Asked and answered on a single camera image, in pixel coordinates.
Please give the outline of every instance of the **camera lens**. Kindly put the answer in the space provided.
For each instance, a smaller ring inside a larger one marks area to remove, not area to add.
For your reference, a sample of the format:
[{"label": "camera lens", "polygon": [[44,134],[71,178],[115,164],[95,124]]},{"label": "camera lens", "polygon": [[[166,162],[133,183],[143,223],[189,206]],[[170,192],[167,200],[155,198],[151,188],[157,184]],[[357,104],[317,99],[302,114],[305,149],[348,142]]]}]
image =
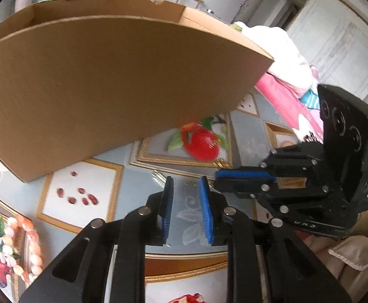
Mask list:
[{"label": "camera lens", "polygon": [[327,102],[325,100],[323,100],[321,102],[321,111],[322,111],[323,116],[325,118],[329,118],[330,117],[330,108],[329,108],[329,105],[327,104]]},{"label": "camera lens", "polygon": [[359,130],[355,126],[351,126],[349,130],[349,137],[353,143],[353,149],[355,152],[359,152],[361,150],[361,134]]},{"label": "camera lens", "polygon": [[340,136],[343,136],[345,134],[345,119],[342,112],[339,111],[336,107],[334,107],[332,111],[332,120],[337,133]]}]

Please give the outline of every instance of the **cardboard box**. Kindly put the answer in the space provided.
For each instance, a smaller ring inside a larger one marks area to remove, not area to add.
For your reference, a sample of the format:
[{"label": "cardboard box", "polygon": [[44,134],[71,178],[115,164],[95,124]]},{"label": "cardboard box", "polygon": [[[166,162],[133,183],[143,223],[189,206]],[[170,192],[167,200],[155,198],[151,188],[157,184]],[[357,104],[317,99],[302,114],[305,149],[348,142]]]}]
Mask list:
[{"label": "cardboard box", "polygon": [[55,0],[0,24],[0,160],[22,181],[236,108],[272,57],[198,10]]}]

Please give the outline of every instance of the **pink blanket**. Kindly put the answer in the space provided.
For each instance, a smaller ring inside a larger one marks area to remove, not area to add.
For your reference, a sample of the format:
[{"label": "pink blanket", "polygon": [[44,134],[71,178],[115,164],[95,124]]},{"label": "pink blanket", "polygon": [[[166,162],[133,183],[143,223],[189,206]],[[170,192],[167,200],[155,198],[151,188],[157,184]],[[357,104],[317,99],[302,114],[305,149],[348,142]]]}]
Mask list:
[{"label": "pink blanket", "polygon": [[316,122],[309,109],[274,76],[265,73],[257,82],[256,88],[280,113],[300,141],[313,133],[317,140],[323,142],[323,124],[320,118],[318,121],[321,125]]}]

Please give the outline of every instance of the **red apple print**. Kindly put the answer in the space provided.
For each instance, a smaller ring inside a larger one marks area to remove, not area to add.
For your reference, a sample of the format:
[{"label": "red apple print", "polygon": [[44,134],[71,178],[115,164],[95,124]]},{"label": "red apple print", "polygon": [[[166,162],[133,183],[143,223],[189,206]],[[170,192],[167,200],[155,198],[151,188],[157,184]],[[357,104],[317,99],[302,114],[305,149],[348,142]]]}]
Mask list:
[{"label": "red apple print", "polygon": [[88,199],[90,199],[90,201],[94,204],[94,205],[97,205],[98,204],[98,199],[94,196],[94,195],[92,195],[92,194],[88,194],[87,195],[88,196]]},{"label": "red apple print", "polygon": [[213,161],[219,154],[219,141],[215,134],[206,129],[198,128],[191,137],[191,143],[187,140],[187,132],[181,132],[184,148],[187,152],[200,161]]},{"label": "red apple print", "polygon": [[63,191],[63,188],[56,189],[56,193],[58,194],[58,197],[63,198],[63,195],[65,192]]},{"label": "red apple print", "polygon": [[74,198],[74,197],[68,197],[67,198],[67,201],[70,203],[70,204],[76,204],[76,202],[77,202],[77,199],[76,198]]}]

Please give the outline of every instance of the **black metal bracket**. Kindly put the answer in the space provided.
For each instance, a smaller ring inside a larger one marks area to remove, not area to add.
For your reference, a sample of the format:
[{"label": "black metal bracket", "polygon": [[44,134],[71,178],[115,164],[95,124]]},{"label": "black metal bracket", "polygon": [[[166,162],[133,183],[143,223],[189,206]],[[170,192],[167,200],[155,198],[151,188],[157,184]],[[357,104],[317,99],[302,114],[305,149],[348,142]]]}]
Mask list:
[{"label": "black metal bracket", "polygon": [[[292,228],[279,218],[268,224],[251,220],[228,206],[222,194],[204,186],[214,220],[212,245],[228,245],[227,303],[262,302],[260,269],[266,275],[271,303],[351,303],[351,298]],[[259,265],[256,245],[261,246]]]},{"label": "black metal bracket", "polygon": [[90,222],[23,293],[20,303],[103,302],[110,261],[118,245],[110,302],[144,303],[145,245],[166,242],[173,199],[173,179],[163,192],[124,219]]}]

